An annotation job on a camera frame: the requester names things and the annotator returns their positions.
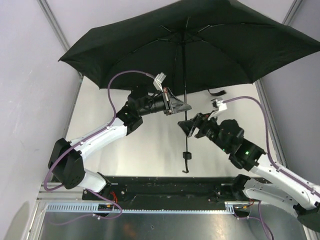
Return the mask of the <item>black folding umbrella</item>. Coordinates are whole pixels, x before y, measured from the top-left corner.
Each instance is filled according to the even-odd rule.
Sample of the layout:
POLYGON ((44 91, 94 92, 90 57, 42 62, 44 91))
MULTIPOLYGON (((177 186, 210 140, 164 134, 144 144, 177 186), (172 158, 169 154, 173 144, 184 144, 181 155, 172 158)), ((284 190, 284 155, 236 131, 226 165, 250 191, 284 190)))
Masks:
POLYGON ((318 40, 237 0, 179 0, 90 29, 60 60, 101 89, 175 96, 252 84, 317 53, 318 40))

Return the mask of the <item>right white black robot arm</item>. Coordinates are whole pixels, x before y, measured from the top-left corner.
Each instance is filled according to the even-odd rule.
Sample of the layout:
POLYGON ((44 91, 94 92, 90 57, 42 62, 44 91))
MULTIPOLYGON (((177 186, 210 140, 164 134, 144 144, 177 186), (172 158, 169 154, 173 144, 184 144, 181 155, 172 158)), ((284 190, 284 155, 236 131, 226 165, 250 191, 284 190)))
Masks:
POLYGON ((179 121, 178 126, 188 138, 208 138, 229 156, 236 168, 244 169, 269 182, 262 184, 246 177, 241 187, 243 195, 283 209, 307 228, 319 232, 319 185, 271 161, 267 152, 244 138, 244 130, 235 119, 218 123, 217 118, 198 113, 190 120, 179 121))

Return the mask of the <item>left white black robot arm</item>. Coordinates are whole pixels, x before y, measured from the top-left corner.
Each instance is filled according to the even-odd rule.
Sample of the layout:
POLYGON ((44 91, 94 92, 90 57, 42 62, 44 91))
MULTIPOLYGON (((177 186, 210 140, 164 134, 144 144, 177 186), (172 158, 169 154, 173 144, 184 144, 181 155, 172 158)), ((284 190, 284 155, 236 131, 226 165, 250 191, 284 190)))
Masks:
POLYGON ((85 169, 84 162, 108 144, 133 133, 143 123, 143 116, 163 112, 170 116, 191 110, 191 106, 173 95, 168 87, 148 94, 136 87, 127 97, 124 106, 110 121, 82 137, 67 141, 60 138, 54 144, 48 168, 70 190, 81 187, 95 193, 109 187, 107 179, 99 172, 85 169))

